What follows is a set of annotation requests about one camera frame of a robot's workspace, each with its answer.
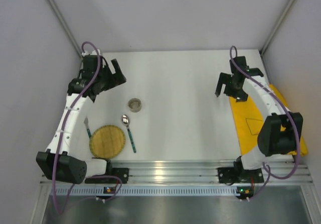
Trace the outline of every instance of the square outline on yellow cloth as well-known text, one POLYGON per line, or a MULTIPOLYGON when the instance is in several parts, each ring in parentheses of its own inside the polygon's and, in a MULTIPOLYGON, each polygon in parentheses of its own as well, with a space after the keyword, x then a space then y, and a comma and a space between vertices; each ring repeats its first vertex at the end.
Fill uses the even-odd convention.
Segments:
MULTIPOLYGON (((287 107, 287 103, 281 93, 272 84, 270 84, 270 88, 287 107)), ((241 154, 245 155, 257 145, 257 136, 264 123, 263 118, 250 96, 246 102, 238 103, 234 98, 230 97, 230 105, 239 139, 241 154)), ((300 139, 300 148, 301 156, 308 154, 307 147, 302 136, 300 139)), ((296 155, 296 151, 291 151, 288 154, 296 155)))

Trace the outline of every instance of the spoon handle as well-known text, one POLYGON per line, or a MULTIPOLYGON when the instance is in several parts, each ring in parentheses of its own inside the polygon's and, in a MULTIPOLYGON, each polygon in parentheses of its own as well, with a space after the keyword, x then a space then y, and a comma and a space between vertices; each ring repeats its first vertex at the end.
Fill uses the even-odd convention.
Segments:
POLYGON ((130 142, 131 142, 132 150, 134 151, 134 153, 136 153, 136 148, 135 148, 134 140, 132 139, 131 132, 130 132, 129 128, 127 128, 127 131, 128 131, 129 139, 130 139, 130 142))

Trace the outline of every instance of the robotic arm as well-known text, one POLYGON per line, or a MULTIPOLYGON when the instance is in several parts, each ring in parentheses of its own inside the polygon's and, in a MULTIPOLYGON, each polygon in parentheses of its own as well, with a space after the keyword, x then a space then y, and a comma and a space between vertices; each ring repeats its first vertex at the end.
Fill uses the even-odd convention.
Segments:
MULTIPOLYGON (((234 61, 244 72, 270 91, 267 92, 255 82, 246 78, 236 69, 231 60, 232 74, 221 73, 219 77, 215 91, 217 97, 221 93, 223 84, 226 85, 224 93, 235 98, 237 102, 246 101, 248 95, 250 95, 265 120, 257 138, 257 146, 234 162, 237 171, 243 173, 245 170, 261 168, 262 162, 268 156, 287 154, 296 150, 296 142, 293 127, 280 104, 270 95, 273 91, 265 81, 263 73, 258 68, 249 68, 244 56, 235 57, 234 61)), ((302 115, 300 113, 290 113, 290 115, 295 122, 300 137, 303 124, 302 115)))
MULTIPOLYGON (((105 60, 102 56, 99 57, 100 62, 105 60)), ((100 65, 95 81, 72 108, 70 107, 72 102, 86 87, 97 69, 98 58, 96 54, 84 56, 83 69, 80 70, 78 78, 74 78, 68 85, 66 106, 56 133, 46 151, 38 152, 36 157, 38 165, 48 179, 52 179, 53 163, 59 143, 59 136, 62 132, 65 115, 69 110, 70 113, 63 130, 63 140, 59 151, 56 180, 80 184, 86 177, 105 173, 109 174, 111 171, 109 160, 92 158, 88 146, 78 145, 81 131, 85 128, 84 120, 94 104, 96 96, 103 91, 126 82, 126 78, 122 74, 116 59, 111 60, 115 69, 114 74, 110 71, 106 60, 105 63, 105 66, 100 65)))

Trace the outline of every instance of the wall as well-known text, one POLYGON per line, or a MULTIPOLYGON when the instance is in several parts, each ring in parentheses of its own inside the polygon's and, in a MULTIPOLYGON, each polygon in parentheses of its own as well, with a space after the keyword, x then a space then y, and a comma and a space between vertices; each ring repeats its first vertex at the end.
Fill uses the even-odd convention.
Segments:
POLYGON ((103 51, 260 49, 288 0, 56 0, 103 51))
POLYGON ((28 223, 45 150, 79 68, 44 0, 0 0, 0 223, 28 223))
POLYGON ((264 60, 272 83, 292 111, 303 115, 306 157, 321 196, 321 0, 298 0, 268 48, 264 60))

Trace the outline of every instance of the white table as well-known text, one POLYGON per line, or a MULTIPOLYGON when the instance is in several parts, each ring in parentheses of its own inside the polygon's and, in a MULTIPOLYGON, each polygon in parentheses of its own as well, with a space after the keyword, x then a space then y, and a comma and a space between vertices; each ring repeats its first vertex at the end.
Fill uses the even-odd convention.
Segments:
MULTIPOLYGON (((239 50, 247 64, 265 70, 258 50, 239 50)), ((103 125, 123 129, 126 145, 119 161, 233 160, 240 148, 229 98, 214 92, 221 72, 230 73, 229 51, 105 53, 116 58, 127 82, 98 95, 88 114, 93 133, 103 125), (127 102, 137 97, 142 109, 127 102), (120 117, 130 117, 137 153, 120 117)))

